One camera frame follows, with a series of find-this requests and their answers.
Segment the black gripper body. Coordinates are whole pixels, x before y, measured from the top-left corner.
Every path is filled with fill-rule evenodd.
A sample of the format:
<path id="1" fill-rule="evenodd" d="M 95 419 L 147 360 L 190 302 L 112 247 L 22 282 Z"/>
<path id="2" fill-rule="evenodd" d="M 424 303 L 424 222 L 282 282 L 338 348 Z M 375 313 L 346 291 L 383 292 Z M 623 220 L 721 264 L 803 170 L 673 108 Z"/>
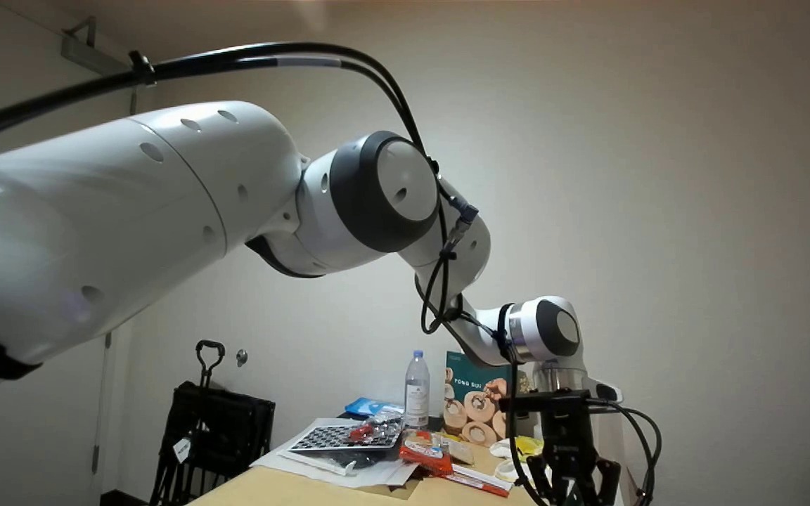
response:
<path id="1" fill-rule="evenodd" d="M 590 414 L 584 406 L 553 406 L 542 414 L 545 462 L 553 471 L 590 471 L 595 464 Z"/>

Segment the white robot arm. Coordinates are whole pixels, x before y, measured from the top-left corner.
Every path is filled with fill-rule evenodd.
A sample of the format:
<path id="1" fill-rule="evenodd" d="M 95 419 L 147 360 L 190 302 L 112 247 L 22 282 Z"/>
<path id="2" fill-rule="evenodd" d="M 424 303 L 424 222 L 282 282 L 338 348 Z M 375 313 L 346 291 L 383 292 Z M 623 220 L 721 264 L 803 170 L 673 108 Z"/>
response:
<path id="1" fill-rule="evenodd" d="M 372 133 L 301 160 L 247 102 L 154 109 L 0 156 L 0 382 L 128 320 L 240 244 L 294 278 L 403 256 L 472 360 L 539 372 L 538 395 L 504 400 L 542 423 L 529 489 L 556 506 L 614 506 L 618 466 L 594 449 L 600 397 L 573 308 L 556 296 L 469 308 L 488 232 L 417 144 Z"/>

